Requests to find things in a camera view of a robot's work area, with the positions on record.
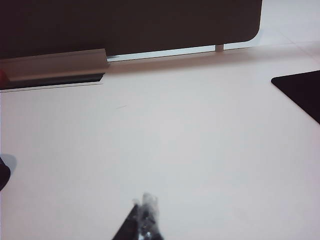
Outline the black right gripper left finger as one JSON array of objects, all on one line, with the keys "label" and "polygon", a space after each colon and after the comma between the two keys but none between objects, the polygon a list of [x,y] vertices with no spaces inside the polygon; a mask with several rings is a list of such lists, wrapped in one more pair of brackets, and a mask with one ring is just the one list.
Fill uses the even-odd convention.
[{"label": "black right gripper left finger", "polygon": [[138,204],[133,208],[125,218],[124,222],[112,238],[112,240],[138,240]]}]

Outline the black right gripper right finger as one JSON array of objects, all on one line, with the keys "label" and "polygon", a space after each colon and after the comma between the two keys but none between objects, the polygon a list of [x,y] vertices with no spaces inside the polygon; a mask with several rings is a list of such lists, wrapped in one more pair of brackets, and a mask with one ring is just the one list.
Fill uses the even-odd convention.
[{"label": "black right gripper right finger", "polygon": [[162,240],[159,229],[158,199],[150,193],[142,195],[141,203],[137,209],[137,239]]}]

